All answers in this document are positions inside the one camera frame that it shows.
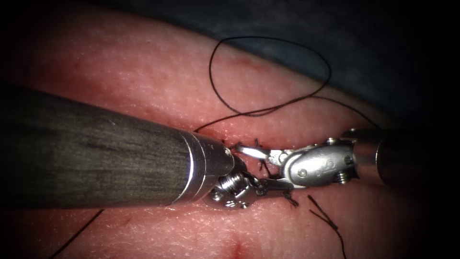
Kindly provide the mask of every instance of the skin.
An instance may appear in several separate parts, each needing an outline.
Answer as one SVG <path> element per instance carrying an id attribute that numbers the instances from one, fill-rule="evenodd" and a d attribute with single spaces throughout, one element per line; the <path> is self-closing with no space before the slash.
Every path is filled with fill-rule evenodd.
<path id="1" fill-rule="evenodd" d="M 160 21 L 94 6 L 43 8 L 18 24 L 2 79 L 162 124 L 193 130 L 232 115 L 215 96 L 207 66 L 213 39 Z M 281 104 L 320 86 L 303 75 L 222 46 L 215 84 L 240 111 Z M 378 124 L 394 121 L 327 87 L 318 95 L 344 101 Z M 308 99 L 261 118 L 238 117 L 201 133 L 266 148 L 293 149 L 371 126 L 331 102 Z M 257 177 L 258 161 L 241 156 Z M 339 226 L 348 258 L 398 258 L 423 236 L 423 203 L 358 181 L 293 192 L 300 203 L 261 200 L 246 210 L 204 205 L 107 208 L 58 258 L 342 258 L 335 232 L 309 212 L 312 195 Z M 2 212 L 7 253 L 47 258 L 98 210 Z"/>

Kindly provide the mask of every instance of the metal cylinder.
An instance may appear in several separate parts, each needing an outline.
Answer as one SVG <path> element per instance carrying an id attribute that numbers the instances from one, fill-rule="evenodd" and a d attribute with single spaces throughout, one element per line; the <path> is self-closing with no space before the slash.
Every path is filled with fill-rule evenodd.
<path id="1" fill-rule="evenodd" d="M 364 181 L 397 187 L 426 186 L 432 160 L 418 130 L 353 129 L 342 140 L 352 141 L 356 174 Z"/>
<path id="2" fill-rule="evenodd" d="M 11 85 L 0 96 L 2 207 L 193 202 L 234 166 L 204 135 Z"/>

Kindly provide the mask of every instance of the pink skin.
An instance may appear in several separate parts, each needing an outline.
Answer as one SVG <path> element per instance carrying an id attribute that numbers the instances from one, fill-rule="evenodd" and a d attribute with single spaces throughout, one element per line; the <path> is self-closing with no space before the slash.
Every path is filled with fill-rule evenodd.
<path id="1" fill-rule="evenodd" d="M 3 79 L 186 130 L 233 114 L 215 96 L 207 65 L 215 40 L 162 22 L 91 6 L 64 6 L 10 53 Z M 222 46 L 215 83 L 240 111 L 283 103 L 319 83 L 248 53 Z M 321 92 L 379 111 L 332 88 Z M 370 125 L 354 112 L 308 99 L 262 118 L 233 118 L 201 133 L 227 145 L 255 138 L 268 148 L 299 148 Z M 251 172 L 258 162 L 242 158 Z M 388 188 L 350 182 L 218 211 L 202 202 L 166 208 L 106 209 L 58 258 L 342 258 L 335 232 L 309 212 L 311 194 L 339 226 L 349 258 L 396 258 L 416 241 L 423 207 Z M 7 251 L 49 257 L 97 210 L 6 211 Z"/>

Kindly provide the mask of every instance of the dark gray instrument shaft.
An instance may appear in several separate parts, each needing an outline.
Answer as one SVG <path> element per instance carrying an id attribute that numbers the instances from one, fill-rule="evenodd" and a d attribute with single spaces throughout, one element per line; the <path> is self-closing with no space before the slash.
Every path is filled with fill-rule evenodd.
<path id="1" fill-rule="evenodd" d="M 233 168 L 219 141 L 2 84 L 0 206 L 164 206 L 207 194 Z"/>
<path id="2" fill-rule="evenodd" d="M 426 187 L 432 170 L 431 152 L 419 130 L 357 129 L 342 140 L 354 141 L 353 161 L 357 176 L 373 183 L 402 188 Z"/>

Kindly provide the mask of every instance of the metal jaw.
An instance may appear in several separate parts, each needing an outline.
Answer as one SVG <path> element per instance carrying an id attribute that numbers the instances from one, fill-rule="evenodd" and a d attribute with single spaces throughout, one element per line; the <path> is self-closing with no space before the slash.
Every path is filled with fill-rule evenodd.
<path id="1" fill-rule="evenodd" d="M 257 179 L 235 156 L 234 170 L 220 177 L 204 198 L 207 205 L 226 210 L 246 209 L 259 199 L 283 197 L 286 192 L 308 187 L 344 184 L 353 174 L 353 145 L 329 138 L 323 144 L 297 150 L 270 150 L 239 145 L 237 151 L 279 166 L 276 179 Z"/>

